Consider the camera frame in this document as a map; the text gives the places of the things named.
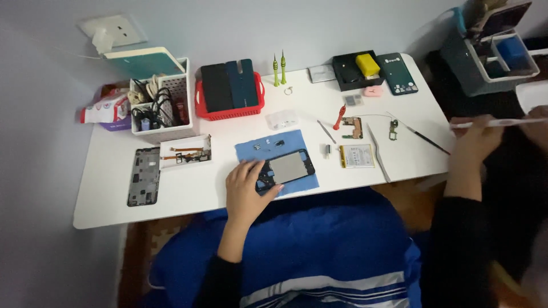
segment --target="white desk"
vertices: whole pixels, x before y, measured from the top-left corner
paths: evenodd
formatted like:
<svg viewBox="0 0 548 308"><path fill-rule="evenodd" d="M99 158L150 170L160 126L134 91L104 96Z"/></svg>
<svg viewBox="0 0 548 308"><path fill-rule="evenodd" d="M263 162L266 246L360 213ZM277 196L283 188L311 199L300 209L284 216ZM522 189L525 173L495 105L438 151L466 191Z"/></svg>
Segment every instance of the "white desk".
<svg viewBox="0 0 548 308"><path fill-rule="evenodd" d="M363 98L365 105L348 107L345 116L385 115L385 111L390 111L405 124L450 151L454 136L449 131L443 112L413 59L409 55L403 55L403 58L419 92L393 96L385 83L381 98ZM200 120L201 134L212 136L212 163L162 173L158 201L150 206L128 207L126 204L135 150L151 145L134 137L129 130L108 132L95 125L76 202L74 227L86 229L222 208L226 198L225 178L238 164L234 145L293 129L302 131L319 187L283 198L385 183L377 162L376 168L344 169L338 152L335 151L330 159L324 159L322 155L323 146L320 145L332 142L316 122L318 119L335 138L337 146L372 143L365 128L362 140L342 139L342 135L351 134L352 126L341 126L338 131L332 128L343 105L342 97L359 93L359 90L342 93L336 81L312 84L307 70L287 73L287 80L287 84L276 88L273 86L273 75L262 78L266 104L260 115L214 122ZM285 95L283 91L289 86L293 87L293 94ZM299 125L275 132L269 130L265 115L284 109L297 111ZM448 156L404 126L396 129L398 140L390 141L389 118L367 116L362 117L362 122L364 126L365 122L371 126L392 181L447 172Z"/></svg>

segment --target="metal tweezers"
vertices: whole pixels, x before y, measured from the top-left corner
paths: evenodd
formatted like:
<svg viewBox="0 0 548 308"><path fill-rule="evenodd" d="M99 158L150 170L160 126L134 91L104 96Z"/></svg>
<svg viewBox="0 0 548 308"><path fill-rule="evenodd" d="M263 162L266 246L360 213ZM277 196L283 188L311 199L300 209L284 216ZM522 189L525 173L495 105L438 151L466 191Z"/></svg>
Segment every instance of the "metal tweezers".
<svg viewBox="0 0 548 308"><path fill-rule="evenodd" d="M371 131L371 127L369 127L369 123L366 123L366 125L367 125L367 130L369 131L369 135L371 136L371 139L373 140L373 143L375 144L375 156L377 158L377 161L379 162L380 169L383 171L384 179L386 180L387 183L390 183L390 177L388 176L388 173L386 173L383 160L380 158L379 144L377 143L375 139L375 135L373 135L373 132Z"/></svg>

